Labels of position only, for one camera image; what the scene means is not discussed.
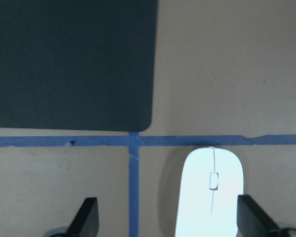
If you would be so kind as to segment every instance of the horizontal blue tape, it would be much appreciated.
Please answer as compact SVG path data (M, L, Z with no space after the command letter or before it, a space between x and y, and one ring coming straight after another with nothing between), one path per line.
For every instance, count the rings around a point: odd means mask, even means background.
M221 136L18 136L1 137L0 147L61 146L241 146L296 145L296 135L266 135L246 138L240 135Z

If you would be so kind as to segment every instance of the blue tape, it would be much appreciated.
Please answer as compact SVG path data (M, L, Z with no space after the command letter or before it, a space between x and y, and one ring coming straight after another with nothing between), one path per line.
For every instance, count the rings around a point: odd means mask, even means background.
M61 147L61 146L241 146L296 145L296 135L266 135L246 138L222 136L19 136L0 137L0 147Z
M139 133L130 133L138 137ZM139 236L139 146L129 147L129 237Z

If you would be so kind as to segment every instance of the black mouse pad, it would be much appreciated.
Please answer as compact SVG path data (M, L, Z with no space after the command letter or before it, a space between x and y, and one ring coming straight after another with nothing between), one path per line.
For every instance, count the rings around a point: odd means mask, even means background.
M156 0L0 1L0 127L142 131Z

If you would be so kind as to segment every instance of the computer mouse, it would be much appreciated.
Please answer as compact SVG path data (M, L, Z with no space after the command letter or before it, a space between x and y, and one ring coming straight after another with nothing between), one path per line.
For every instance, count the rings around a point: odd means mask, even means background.
M215 147L192 151L180 187L176 237L236 237L237 199L243 170L232 152Z

